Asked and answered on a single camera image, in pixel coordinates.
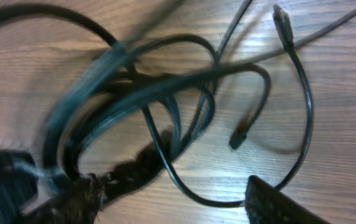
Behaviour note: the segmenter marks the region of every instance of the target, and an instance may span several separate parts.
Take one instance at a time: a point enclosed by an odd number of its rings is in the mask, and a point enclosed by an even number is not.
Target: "black cable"
[[[133,43],[142,39],[142,37],[157,27],[183,3],[185,3],[185,0],[168,0],[164,2],[163,5],[157,9],[157,13],[148,15],[147,18],[145,18],[144,21],[141,22],[139,26],[137,26],[137,30],[134,30],[134,32],[129,37],[126,37],[124,46],[130,47]]]
[[[251,1],[248,1],[242,5],[241,10],[235,16],[235,19],[230,26],[231,28],[229,28],[226,36],[224,37],[224,40],[220,46],[221,51],[218,52],[215,52],[213,47],[205,39],[195,35],[175,35],[172,37],[154,40],[136,49],[133,49],[130,52],[126,52],[123,45],[117,42],[111,34],[104,30],[104,28],[100,27],[98,24],[86,18],[85,16],[68,9],[43,4],[21,4],[18,6],[0,8],[0,25],[2,25],[3,22],[10,21],[11,19],[15,19],[21,16],[47,14],[75,22],[98,34],[108,44],[113,46],[113,50],[106,52],[102,57],[100,57],[91,66],[91,68],[87,70],[83,78],[77,81],[73,87],[69,89],[69,91],[57,103],[50,116],[48,117],[45,124],[46,134],[43,147],[44,167],[48,169],[57,166],[57,150],[58,146],[61,144],[60,137],[66,128],[72,125],[70,124],[70,121],[72,120],[72,116],[75,114],[75,112],[89,98],[102,92],[113,92],[113,97],[110,98],[109,101],[104,102],[99,108],[96,108],[93,112],[91,112],[84,120],[76,124],[76,128],[73,128],[72,132],[69,133],[68,140],[63,145],[65,148],[63,154],[63,169],[70,179],[75,180],[79,178],[80,173],[77,168],[78,158],[83,150],[89,144],[91,144],[95,138],[97,138],[103,131],[105,131],[116,122],[127,117],[134,111],[142,109],[163,164],[169,172],[174,183],[178,186],[178,188],[181,189],[183,193],[185,193],[188,197],[192,198],[196,202],[208,206],[237,207],[243,205],[242,201],[216,202],[199,197],[188,187],[186,187],[185,184],[180,180],[171,164],[171,161],[176,159],[177,156],[181,155],[188,148],[188,146],[205,131],[207,126],[210,124],[215,111],[213,95],[215,94],[215,90],[217,88],[217,79],[226,75],[245,71],[256,72],[264,78],[265,90],[263,93],[263,98],[248,128],[250,128],[251,124],[255,122],[258,115],[260,115],[264,104],[266,103],[266,98],[268,97],[270,86],[269,74],[265,69],[257,65],[253,65],[252,63],[258,62],[260,60],[266,60],[268,58],[282,54],[284,53],[283,49],[275,50],[273,52],[269,52],[267,54],[259,55],[257,57],[249,58],[246,60],[241,60],[239,62],[222,65],[218,64],[220,56],[223,54],[223,50],[229,40],[229,37],[232,35],[235,26],[238,24],[238,21],[243,16],[250,2]],[[344,22],[351,19],[353,16],[356,16],[356,9],[349,12],[347,15],[340,18],[331,25],[321,29],[315,34],[306,37],[305,39],[300,40],[299,42],[296,42],[295,44],[283,41],[286,51],[290,55],[293,63],[297,68],[305,92],[307,101],[307,126],[300,156],[293,168],[290,170],[289,174],[280,184],[276,186],[277,189],[284,187],[292,179],[296,171],[301,166],[309,148],[312,133],[313,107],[311,90],[306,80],[301,63],[294,51],[294,46],[300,47],[332,31]],[[144,27],[142,30],[147,32],[149,29],[148,27]],[[278,27],[278,31],[287,32],[287,29],[279,29]],[[185,74],[184,76],[170,74],[157,78],[151,78],[146,74],[139,74],[136,72],[133,65],[138,56],[148,53],[149,51],[155,50],[159,47],[177,42],[193,42],[205,47],[213,58],[213,68],[211,70],[192,72]],[[126,67],[128,72],[119,71],[119,68],[121,67]],[[116,93],[115,91],[109,89],[110,86],[113,85],[119,86],[117,83],[119,80],[126,80],[130,82],[128,84],[128,91]],[[189,131],[187,131],[186,135],[184,135],[184,137],[181,139],[179,111],[173,95],[174,93],[185,90],[186,88],[197,88],[202,95]],[[203,116],[201,116],[200,112],[203,108],[205,100],[207,100],[207,108],[203,113]],[[174,142],[174,144],[171,145],[170,149],[162,148],[159,133],[157,132],[148,108],[149,103],[156,101],[161,102],[172,117],[172,122],[174,124],[172,142]],[[246,133],[247,131],[248,129],[244,132],[240,132],[239,136],[245,138],[245,135],[240,134]],[[66,181],[69,180],[67,178],[64,178],[63,180],[54,178],[54,187],[58,188],[59,190],[65,190],[67,187],[65,185]]]

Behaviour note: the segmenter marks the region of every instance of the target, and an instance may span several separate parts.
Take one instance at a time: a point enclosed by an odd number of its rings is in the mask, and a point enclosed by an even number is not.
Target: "wooden table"
[[[12,4],[0,0],[0,6]],[[37,1],[84,13],[124,39],[162,0]],[[280,47],[271,19],[280,3],[300,39],[356,7],[356,0],[254,0],[229,43],[224,61],[258,55]],[[240,0],[188,0],[145,40],[190,33],[217,46]],[[38,128],[59,96],[107,46],[93,34],[55,19],[32,19],[0,29],[0,147],[24,149],[39,161]],[[283,190],[301,205],[332,223],[356,223],[356,18],[299,50],[315,101],[314,135],[308,157]],[[207,53],[177,44],[141,58],[154,73],[184,73],[207,67]],[[244,197],[247,178],[255,174],[278,183],[294,164],[305,125],[302,88],[286,55],[259,63],[272,78],[266,108],[238,151],[227,144],[244,114],[262,92],[254,74],[220,81],[217,112],[207,132],[175,163],[184,182],[215,200]],[[199,93],[177,95],[188,127]],[[159,129],[171,125],[160,105],[151,105]],[[83,172],[103,172],[132,158],[151,141],[140,112],[99,138],[80,160]],[[98,214],[96,223],[247,223],[243,208],[209,208],[188,199],[166,172],[152,184],[123,197]]]

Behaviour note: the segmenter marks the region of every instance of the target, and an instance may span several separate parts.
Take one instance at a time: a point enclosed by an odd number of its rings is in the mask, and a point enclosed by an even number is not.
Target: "wood grain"
[[[18,0],[0,0],[0,6]],[[126,37],[162,0],[48,0],[84,13],[118,39]],[[356,7],[355,1],[254,0],[227,48],[234,61],[280,46],[271,19],[279,3],[292,19],[296,39]],[[188,0],[146,40],[172,34],[201,35],[217,46],[239,0]],[[0,29],[0,147],[30,150],[46,113],[82,71],[107,48],[98,37],[55,19],[37,18]],[[356,18],[299,51],[314,94],[315,125],[309,155],[283,190],[332,223],[356,223]],[[209,66],[207,53],[193,45],[173,45],[142,57],[154,72],[187,72]],[[175,163],[184,182],[215,200],[244,197],[255,174],[277,184],[298,156],[305,122],[304,97],[287,56],[260,63],[272,78],[271,96],[248,140],[235,152],[228,140],[237,122],[257,104],[262,81],[243,73],[221,80],[217,113],[207,132]],[[187,128],[198,100],[195,90],[177,95]],[[151,105],[159,129],[171,125],[160,105]],[[151,137],[140,112],[107,131],[80,161],[82,171],[102,172],[132,158]],[[163,172],[143,190],[99,213],[97,223],[247,223],[243,208],[208,208],[189,200]]]

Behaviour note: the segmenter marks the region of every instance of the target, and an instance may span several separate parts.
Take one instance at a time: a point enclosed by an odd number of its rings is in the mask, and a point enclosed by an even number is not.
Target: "power cord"
[[[245,140],[246,134],[260,115],[269,94],[270,77],[268,72],[254,63],[266,60],[271,57],[287,52],[297,68],[301,79],[302,87],[307,102],[307,123],[305,135],[302,143],[302,150],[293,168],[287,176],[276,186],[282,189],[295,175],[304,161],[312,136],[313,124],[313,102],[311,89],[308,84],[306,74],[301,62],[296,55],[295,49],[313,41],[316,38],[334,30],[345,23],[353,16],[356,16],[356,9],[349,12],[331,25],[321,29],[299,42],[293,42],[293,32],[288,15],[279,7],[274,6],[274,21],[283,48],[257,57],[241,60],[233,63],[220,63],[220,58],[227,45],[227,42],[235,30],[239,20],[244,15],[251,1],[244,2],[233,22],[225,34],[218,52],[205,39],[196,35],[174,35],[162,39],[150,41],[136,49],[130,49],[131,43],[138,39],[129,39],[125,43],[118,42],[107,30],[99,26],[91,19],[58,6],[45,4],[20,4],[0,8],[0,25],[12,19],[22,18],[32,15],[54,16],[76,23],[106,41],[113,50],[104,53],[79,79],[71,89],[56,104],[55,108],[45,122],[45,141],[43,146],[43,165],[45,170],[52,170],[58,167],[58,148],[64,149],[62,167],[66,176],[55,176],[50,180],[50,187],[56,192],[67,190],[76,180],[86,175],[81,175],[78,170],[78,158],[103,131],[127,117],[136,110],[142,110],[148,124],[151,136],[156,145],[157,151],[162,159],[164,167],[167,169],[171,179],[176,186],[188,197],[203,205],[212,207],[239,207],[244,206],[242,200],[236,202],[217,202],[204,199],[193,193],[179,178],[171,162],[177,159],[208,127],[215,112],[214,94],[217,89],[217,80],[227,75],[238,72],[255,72],[264,79],[264,92],[260,104],[251,121],[244,130],[236,130],[230,140],[230,146],[237,149]],[[170,9],[163,10],[166,14],[159,18],[166,17]],[[148,24],[157,25],[157,19]],[[143,32],[147,32],[152,27],[142,27]],[[209,70],[200,70],[185,75],[165,74],[161,77],[150,77],[136,71],[134,63],[136,59],[152,50],[178,42],[191,42],[205,47],[213,60],[213,67]],[[187,88],[196,88],[201,92],[201,97],[197,105],[197,111],[190,124],[188,131],[181,136],[181,123],[179,110],[174,94]],[[72,118],[78,109],[91,97],[107,93],[110,98],[101,105],[89,112],[82,120],[72,124]],[[160,102],[170,113],[174,125],[171,146],[163,148],[159,133],[154,124],[148,104]],[[67,140],[61,140],[62,134],[69,126],[73,126],[68,134]]]

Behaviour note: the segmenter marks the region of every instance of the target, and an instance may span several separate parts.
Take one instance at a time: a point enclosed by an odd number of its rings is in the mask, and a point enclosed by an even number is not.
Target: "tangled cable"
[[[66,92],[62,99],[55,105],[45,122],[45,141],[43,145],[44,169],[58,167],[57,151],[58,148],[63,149],[62,168],[65,175],[55,176],[50,181],[50,187],[56,192],[66,190],[68,186],[72,185],[78,179],[85,178],[85,175],[82,175],[78,170],[78,158],[102,132],[133,112],[142,110],[161,161],[173,182],[184,194],[196,202],[207,206],[243,206],[242,200],[236,202],[217,202],[198,196],[181,181],[172,166],[172,161],[180,156],[210,124],[215,112],[213,96],[217,89],[218,79],[238,72],[254,72],[259,74],[264,80],[263,96],[252,119],[246,124],[246,128],[237,129],[231,137],[229,145],[233,149],[237,149],[245,140],[247,132],[261,114],[270,89],[269,73],[254,63],[285,52],[289,54],[293,64],[296,66],[304,89],[307,121],[302,140],[301,153],[292,169],[276,188],[279,190],[282,189],[300,168],[311,142],[314,112],[311,89],[305,71],[296,55],[295,48],[313,41],[337,28],[353,16],[356,16],[356,9],[315,34],[298,42],[293,42],[293,33],[288,15],[279,6],[274,6],[274,22],[279,33],[279,38],[283,43],[283,48],[233,63],[221,64],[220,59],[229,38],[245,11],[248,9],[251,0],[242,4],[217,51],[207,40],[197,35],[174,35],[152,40],[140,47],[131,49],[132,43],[137,41],[139,36],[156,26],[158,22],[162,21],[162,18],[166,17],[168,13],[180,3],[182,3],[182,1],[174,1],[174,4],[163,9],[157,17],[150,19],[149,22],[138,31],[138,35],[133,35],[132,38],[124,43],[118,42],[107,30],[91,19],[62,7],[46,4],[18,4],[0,8],[0,25],[5,24],[6,21],[27,16],[53,16],[58,19],[65,19],[92,31],[99,35],[112,48],[112,50],[105,52],[84,73],[83,77],[73,84],[68,92]],[[185,75],[166,74],[160,77],[151,77],[136,71],[134,62],[140,55],[178,42],[190,42],[206,48],[213,61],[212,68],[191,72]],[[201,96],[194,118],[187,132],[182,136],[180,114],[174,94],[187,88],[198,89],[201,92]],[[80,121],[72,124],[75,113],[85,102],[102,93],[107,93],[110,97],[103,101],[100,106],[88,112]],[[148,104],[157,101],[166,107],[174,125],[171,143],[168,148],[163,145],[156,125],[154,124],[152,114],[148,108]],[[68,133],[67,139],[63,141],[61,138],[62,134],[71,126],[72,128]]]

